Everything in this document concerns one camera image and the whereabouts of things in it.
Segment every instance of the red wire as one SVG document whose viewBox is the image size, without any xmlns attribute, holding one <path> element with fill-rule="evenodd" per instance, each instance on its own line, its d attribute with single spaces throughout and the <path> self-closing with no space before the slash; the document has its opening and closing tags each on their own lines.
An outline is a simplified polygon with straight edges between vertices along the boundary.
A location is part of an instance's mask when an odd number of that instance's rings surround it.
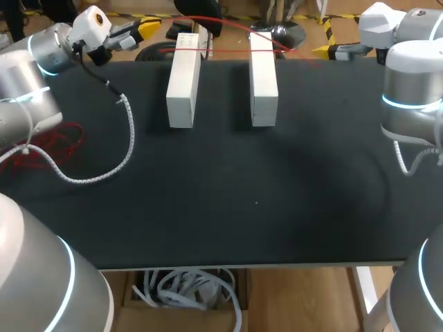
<svg viewBox="0 0 443 332">
<path fill-rule="evenodd" d="M 67 135 L 59 133 L 60 130 L 66 128 L 74 128 L 79 131 L 80 137 L 76 142 L 73 143 Z M 74 122 L 65 122 L 56 129 L 33 138 L 31 140 L 31 144 L 41 147 L 51 156 L 51 158 L 54 159 L 58 165 L 61 165 L 72 156 L 73 152 L 83 143 L 83 141 L 84 132 L 82 126 Z M 68 145 L 68 147 L 56 149 L 55 144 L 61 142 L 63 142 L 63 145 Z M 0 173 L 3 172 L 8 165 L 12 165 L 13 169 L 17 167 L 28 167 L 35 169 L 49 167 L 48 163 L 46 163 L 46 161 L 37 152 L 32 150 L 27 155 L 15 155 L 5 160 L 3 165 L 0 167 Z"/>
<path fill-rule="evenodd" d="M 230 21 L 228 19 L 218 19 L 216 17 L 207 17 L 207 16 L 198 16 L 198 15 L 190 15 L 190 16 L 180 16 L 180 17 L 168 17 L 168 18 L 162 18 L 162 19 L 173 19 L 173 20 L 203 20 L 203 21 L 212 21 L 212 22 L 218 22 L 218 23 L 224 23 L 228 24 L 229 26 L 234 26 L 236 28 L 239 28 L 241 30 L 244 30 L 248 33 L 255 33 L 256 35 L 260 36 L 261 38 L 264 38 L 266 40 L 269 40 L 272 44 L 276 45 L 277 47 L 281 48 L 284 52 L 297 52 L 297 55 L 304 60 L 309 61 L 309 63 L 313 66 L 318 66 L 318 63 L 312 61 L 311 59 L 308 59 L 300 54 L 298 50 L 291 50 L 290 48 L 287 48 L 286 46 L 283 46 L 281 43 L 279 43 L 276 40 L 272 40 L 271 38 L 265 37 L 264 35 L 261 35 L 259 32 L 254 31 L 250 28 L 247 28 L 246 26 L 243 26 L 239 23 L 235 23 L 233 21 Z M 163 48 L 160 51 L 163 52 L 170 52 L 172 50 L 175 50 L 173 48 Z M 210 50 L 210 49 L 199 49 L 199 48 L 180 48 L 179 50 L 203 50 L 203 51 L 212 51 L 212 52 L 223 52 L 223 53 L 243 53 L 243 52 L 281 52 L 281 50 Z"/>
<path fill-rule="evenodd" d="M 202 50 L 202 51 L 209 51 L 209 52 L 219 52 L 219 53 L 250 53 L 250 52 L 273 52 L 273 53 L 280 53 L 281 50 L 211 50 L 207 48 L 160 48 L 159 51 L 165 53 L 165 52 L 172 52 L 176 50 Z M 288 50 L 285 52 L 296 52 L 297 50 Z"/>
</svg>

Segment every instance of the wooden floor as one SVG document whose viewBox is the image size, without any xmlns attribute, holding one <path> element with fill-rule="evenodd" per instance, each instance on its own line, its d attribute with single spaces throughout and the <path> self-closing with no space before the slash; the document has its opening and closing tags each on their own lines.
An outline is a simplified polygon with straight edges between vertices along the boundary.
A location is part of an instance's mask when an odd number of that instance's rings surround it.
<svg viewBox="0 0 443 332">
<path fill-rule="evenodd" d="M 226 0 L 224 3 L 228 5 L 231 3 L 233 8 L 247 11 L 248 6 L 239 5 L 241 1 Z M 329 0 L 327 12 L 362 13 L 374 2 L 373 0 Z M 148 3 L 147 8 L 142 9 L 142 12 L 149 13 L 150 1 L 146 3 Z M 434 0 L 387 0 L 386 3 L 393 8 L 404 10 L 414 7 L 441 8 Z M 241 14 L 256 14 L 251 11 L 254 9 Z M 314 1 L 307 0 L 306 6 L 301 8 L 298 14 L 316 14 Z M 126 22 L 121 18 L 113 18 L 112 21 L 116 24 Z M 248 26 L 252 22 L 242 23 Z M 311 50 L 327 45 L 324 28 L 309 19 L 300 20 L 298 23 L 306 30 L 307 40 L 297 53 L 292 53 L 288 57 L 315 58 Z M 50 21 L 44 17 L 33 16 L 26 27 L 26 32 L 31 34 L 50 24 Z M 161 30 L 143 43 L 142 47 L 166 40 L 164 35 L 170 24 L 170 20 L 165 20 Z M 357 24 L 352 19 L 333 19 L 332 31 L 339 44 L 359 40 Z M 224 26 L 221 37 L 215 41 L 215 50 L 218 48 L 247 49 L 246 33 Z M 114 53 L 114 61 L 133 60 L 137 53 L 138 50 Z M 247 58 L 248 53 L 214 52 L 212 59 Z M 113 288 L 116 303 L 115 332 L 227 332 L 233 327 L 234 316 L 230 311 L 209 315 L 199 311 L 122 308 L 126 273 L 107 273 L 106 276 Z M 392 279 L 392 269 L 373 268 L 372 276 L 377 287 L 377 295 L 381 296 Z M 360 329 L 358 309 L 352 296 L 352 283 L 345 268 L 254 269 L 251 271 L 251 280 L 249 310 L 243 313 L 243 332 L 357 332 Z"/>
</svg>

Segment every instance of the black tabletop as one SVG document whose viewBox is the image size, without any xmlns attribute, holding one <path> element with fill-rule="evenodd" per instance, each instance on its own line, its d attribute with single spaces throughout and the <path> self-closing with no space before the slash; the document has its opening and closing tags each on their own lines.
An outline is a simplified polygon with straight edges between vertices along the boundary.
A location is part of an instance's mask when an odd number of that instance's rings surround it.
<svg viewBox="0 0 443 332">
<path fill-rule="evenodd" d="M 0 191 L 98 268 L 328 264 L 405 259 L 443 215 L 443 171 L 401 173 L 380 130 L 374 59 L 278 61 L 277 125 L 252 128 L 248 64 L 205 62 L 195 127 L 170 129 L 170 64 L 94 69 L 123 90 L 136 121 L 124 170 L 90 186 L 49 169 L 7 169 Z M 99 175 L 126 153 L 125 111 L 76 68 L 50 83 L 84 144 L 62 169 Z M 404 147 L 407 162 L 416 147 Z"/>
</svg>

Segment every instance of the white table leg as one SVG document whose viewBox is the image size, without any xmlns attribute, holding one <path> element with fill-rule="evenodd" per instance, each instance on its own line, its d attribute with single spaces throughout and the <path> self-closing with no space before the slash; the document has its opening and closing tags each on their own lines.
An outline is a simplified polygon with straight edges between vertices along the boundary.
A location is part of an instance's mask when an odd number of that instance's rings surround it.
<svg viewBox="0 0 443 332">
<path fill-rule="evenodd" d="M 363 320 L 363 332 L 382 332 L 389 324 L 386 308 L 387 290 Z"/>
<path fill-rule="evenodd" d="M 317 7 L 318 11 L 320 12 L 320 22 L 326 15 L 327 1 L 328 0 L 317 0 Z"/>
<path fill-rule="evenodd" d="M 377 298 L 369 266 L 352 268 L 352 274 L 363 317 L 363 332 L 382 332 L 389 323 L 386 310 L 388 291 Z"/>
</svg>

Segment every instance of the white foam block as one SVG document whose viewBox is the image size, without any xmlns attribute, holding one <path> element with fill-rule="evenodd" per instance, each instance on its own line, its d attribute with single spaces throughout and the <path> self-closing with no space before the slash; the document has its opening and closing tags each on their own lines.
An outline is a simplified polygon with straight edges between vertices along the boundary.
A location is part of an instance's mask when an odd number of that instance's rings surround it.
<svg viewBox="0 0 443 332">
<path fill-rule="evenodd" d="M 176 48 L 198 48 L 197 33 L 179 33 Z M 200 76 L 200 52 L 176 50 L 172 61 L 166 104 L 172 128 L 192 128 Z"/>
<path fill-rule="evenodd" d="M 271 38 L 271 33 L 260 33 Z M 251 33 L 251 50 L 272 50 L 272 42 Z M 278 107 L 277 75 L 273 52 L 251 52 L 249 84 L 251 86 L 251 116 L 254 127 L 275 126 Z"/>
</svg>

